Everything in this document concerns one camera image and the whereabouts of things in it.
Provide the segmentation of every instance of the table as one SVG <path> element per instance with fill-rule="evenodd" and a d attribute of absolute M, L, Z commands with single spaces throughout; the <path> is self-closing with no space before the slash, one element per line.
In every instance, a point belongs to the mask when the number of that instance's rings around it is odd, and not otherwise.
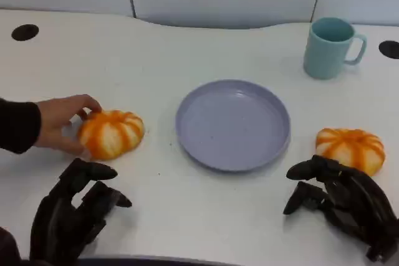
<path fill-rule="evenodd" d="M 321 213 L 282 215 L 296 186 L 285 173 L 311 157 L 315 135 L 326 126 L 363 128 L 381 137 L 387 160 L 375 180 L 399 212 L 399 64 L 378 51 L 381 41 L 399 40 L 399 27 L 355 26 L 368 38 L 362 63 L 318 81 L 302 69 L 307 23 L 187 29 L 122 16 L 28 11 L 0 11 L 0 20 L 2 97 L 38 101 L 88 93 L 104 108 L 133 111 L 145 122 L 140 147 L 109 162 L 119 172 L 109 185 L 133 207 L 112 213 L 85 256 L 364 265 L 366 246 L 326 224 Z M 21 24 L 37 25 L 39 34 L 14 41 L 11 32 Z M 179 147 L 179 103 L 197 86 L 222 78 L 263 85 L 286 104 L 291 144 L 273 165 L 220 174 L 198 166 Z M 20 156 L 0 152 L 0 223 L 14 234 L 23 256 L 37 206 L 71 160 L 43 149 Z"/>

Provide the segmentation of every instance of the light blue mug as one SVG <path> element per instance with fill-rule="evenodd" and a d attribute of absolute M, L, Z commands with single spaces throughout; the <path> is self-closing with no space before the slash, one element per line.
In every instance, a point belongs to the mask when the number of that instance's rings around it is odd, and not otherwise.
<path fill-rule="evenodd" d="M 354 60 L 345 60 L 355 37 L 363 41 L 359 55 Z M 357 65 L 366 47 L 367 38 L 357 34 L 348 22 L 339 18 L 321 18 L 310 27 L 304 69 L 313 78 L 334 78 L 342 71 L 344 64 Z"/>

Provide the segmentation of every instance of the plate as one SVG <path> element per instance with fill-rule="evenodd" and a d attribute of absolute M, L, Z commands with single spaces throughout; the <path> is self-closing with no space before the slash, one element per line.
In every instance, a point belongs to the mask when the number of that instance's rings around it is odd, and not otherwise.
<path fill-rule="evenodd" d="M 290 118 L 268 89 L 221 80 L 189 93 L 176 114 L 182 147 L 210 168 L 249 171 L 265 166 L 287 148 Z"/>

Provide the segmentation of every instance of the orange pumpkin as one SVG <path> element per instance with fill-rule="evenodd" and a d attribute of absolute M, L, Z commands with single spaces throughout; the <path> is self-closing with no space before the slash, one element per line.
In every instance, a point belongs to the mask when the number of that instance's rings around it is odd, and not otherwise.
<path fill-rule="evenodd" d="M 381 140 L 363 130 L 324 128 L 317 134 L 316 154 L 373 176 L 385 160 Z"/>
<path fill-rule="evenodd" d="M 114 159 L 138 146 L 144 136 L 141 118 L 119 110 L 91 113 L 78 132 L 93 159 Z"/>

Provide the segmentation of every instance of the hole in table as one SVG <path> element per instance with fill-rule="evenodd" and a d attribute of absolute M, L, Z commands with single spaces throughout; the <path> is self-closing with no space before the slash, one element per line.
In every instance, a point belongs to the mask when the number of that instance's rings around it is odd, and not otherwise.
<path fill-rule="evenodd" d="M 390 59 L 399 59 L 399 43 L 394 40 L 386 40 L 378 47 L 380 52 Z"/>
<path fill-rule="evenodd" d="M 33 39 L 39 33 L 39 28 L 33 24 L 18 26 L 12 31 L 11 37 L 14 40 L 24 41 Z"/>

